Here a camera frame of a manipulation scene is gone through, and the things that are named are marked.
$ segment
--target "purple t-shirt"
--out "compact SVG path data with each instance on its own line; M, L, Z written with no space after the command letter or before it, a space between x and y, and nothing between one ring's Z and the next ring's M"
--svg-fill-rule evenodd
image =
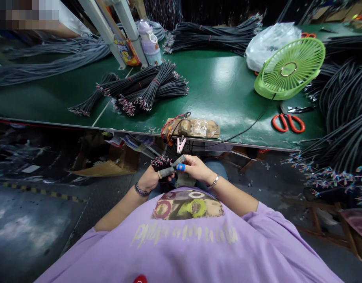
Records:
M111 232L93 228L41 282L342 282L281 213L237 216L196 188L151 199Z

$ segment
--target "jeans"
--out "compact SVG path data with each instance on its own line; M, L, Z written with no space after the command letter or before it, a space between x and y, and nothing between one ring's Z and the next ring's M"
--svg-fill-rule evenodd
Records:
M216 174L219 174L220 176L222 176L223 178L228 180L227 172L225 171L225 168L224 168L223 164L218 159L213 158L213 157L209 157L209 158L204 159L203 162L213 172L215 172ZM176 178L173 178L172 179L172 184L175 184L175 183L176 183ZM212 190L208 189L207 186L204 183L196 180L195 186L197 188L201 189L202 191L205 191L206 193L214 196L214 193L212 192ZM159 195L161 195L160 184L158 184L157 187L151 191L150 196L148 197L148 199L150 200L150 199L152 199L154 197L157 197Z

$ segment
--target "green desk fan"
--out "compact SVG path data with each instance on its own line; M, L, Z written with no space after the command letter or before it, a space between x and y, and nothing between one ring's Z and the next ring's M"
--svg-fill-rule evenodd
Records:
M291 98L319 74L324 58L325 47L320 40L306 37L293 41L265 62L255 90L268 99Z

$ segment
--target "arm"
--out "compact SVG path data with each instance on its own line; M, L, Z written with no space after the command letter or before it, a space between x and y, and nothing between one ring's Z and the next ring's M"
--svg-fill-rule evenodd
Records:
M185 172L195 179L204 182L207 186L211 186L217 174L211 171L198 157L191 155L185 155L185 157ZM259 205L257 199L236 188L223 177L219 177L212 191L219 201L240 217L249 212L256 211Z
M168 181L171 181L174 177L168 177ZM159 176L157 172L149 166L143 176L138 181L138 187L146 192L151 192L155 189L159 182ZM139 195L134 186L130 188L127 194L104 216L97 224L94 229L98 231L111 231L116 228L127 216L130 215L135 209L148 200L148 196L142 197Z

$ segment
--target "fan grille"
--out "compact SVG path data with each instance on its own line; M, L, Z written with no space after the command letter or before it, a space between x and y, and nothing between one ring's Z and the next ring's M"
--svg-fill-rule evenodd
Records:
M267 62L262 80L272 92L283 92L304 84L320 69L325 47L320 40L303 38L278 50Z

